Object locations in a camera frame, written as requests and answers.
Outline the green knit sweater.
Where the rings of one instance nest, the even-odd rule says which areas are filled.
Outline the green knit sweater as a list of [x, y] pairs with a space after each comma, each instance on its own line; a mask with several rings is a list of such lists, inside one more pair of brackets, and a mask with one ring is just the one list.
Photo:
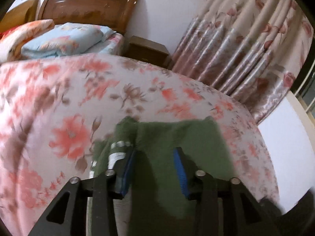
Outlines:
[[122, 154], [131, 143], [136, 150], [131, 187], [114, 202], [119, 235], [192, 235], [195, 203], [181, 192], [173, 151], [180, 147], [199, 169], [215, 178], [235, 175], [230, 150], [215, 121], [184, 120], [177, 123], [121, 120], [113, 135], [94, 144], [92, 170], [108, 168], [109, 156]]

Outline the floral pink bed sheet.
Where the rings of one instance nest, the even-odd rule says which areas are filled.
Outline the floral pink bed sheet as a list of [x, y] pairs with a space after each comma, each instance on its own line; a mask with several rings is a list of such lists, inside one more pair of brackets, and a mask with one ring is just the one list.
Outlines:
[[14, 61], [1, 65], [1, 219], [13, 235], [31, 230], [69, 178], [88, 176], [92, 143], [126, 116], [142, 122], [212, 116], [251, 193], [279, 200], [254, 118], [216, 89], [105, 53]]

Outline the floral pink curtain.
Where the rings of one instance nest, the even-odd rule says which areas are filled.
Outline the floral pink curtain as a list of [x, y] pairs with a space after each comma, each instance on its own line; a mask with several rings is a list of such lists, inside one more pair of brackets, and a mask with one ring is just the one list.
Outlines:
[[296, 0], [206, 0], [172, 70], [237, 100], [261, 123], [290, 91], [313, 35]]

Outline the light blue floral quilt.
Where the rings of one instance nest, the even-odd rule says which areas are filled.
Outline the light blue floral quilt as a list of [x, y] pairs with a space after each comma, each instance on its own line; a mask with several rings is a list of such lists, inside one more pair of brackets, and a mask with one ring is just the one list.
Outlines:
[[107, 41], [115, 33], [107, 26], [64, 23], [24, 44], [21, 57], [39, 59], [82, 54], [97, 43]]

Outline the wooden nightstand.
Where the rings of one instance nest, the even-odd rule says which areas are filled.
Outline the wooden nightstand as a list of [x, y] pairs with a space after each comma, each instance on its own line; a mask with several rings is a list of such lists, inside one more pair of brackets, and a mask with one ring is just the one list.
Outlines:
[[169, 51], [160, 43], [132, 36], [123, 56], [166, 68]]

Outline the orange floral folded quilt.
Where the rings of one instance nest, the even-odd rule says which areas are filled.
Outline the orange floral folded quilt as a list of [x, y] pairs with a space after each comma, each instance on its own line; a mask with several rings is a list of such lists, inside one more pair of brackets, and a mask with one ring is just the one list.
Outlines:
[[54, 21], [47, 19], [28, 22], [9, 31], [1, 39], [1, 63], [18, 60], [24, 44], [54, 27]]

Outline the light wooden headboard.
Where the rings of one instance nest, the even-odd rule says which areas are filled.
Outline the light wooden headboard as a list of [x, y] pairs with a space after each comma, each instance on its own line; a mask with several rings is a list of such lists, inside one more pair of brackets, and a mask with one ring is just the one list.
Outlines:
[[1, 33], [11, 28], [23, 25], [36, 19], [36, 12], [40, 0], [27, 0], [8, 11], [1, 20]]

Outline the dark wooden headboard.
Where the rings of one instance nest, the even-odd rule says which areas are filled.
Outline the dark wooden headboard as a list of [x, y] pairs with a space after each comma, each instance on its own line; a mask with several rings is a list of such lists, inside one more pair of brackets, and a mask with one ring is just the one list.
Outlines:
[[124, 35], [138, 0], [44, 0], [38, 20], [107, 26]]

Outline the window frame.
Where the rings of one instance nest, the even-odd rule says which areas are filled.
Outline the window frame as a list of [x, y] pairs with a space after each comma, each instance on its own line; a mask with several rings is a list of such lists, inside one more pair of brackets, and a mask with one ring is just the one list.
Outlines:
[[314, 123], [314, 59], [299, 74], [299, 82], [294, 91], [308, 117]]

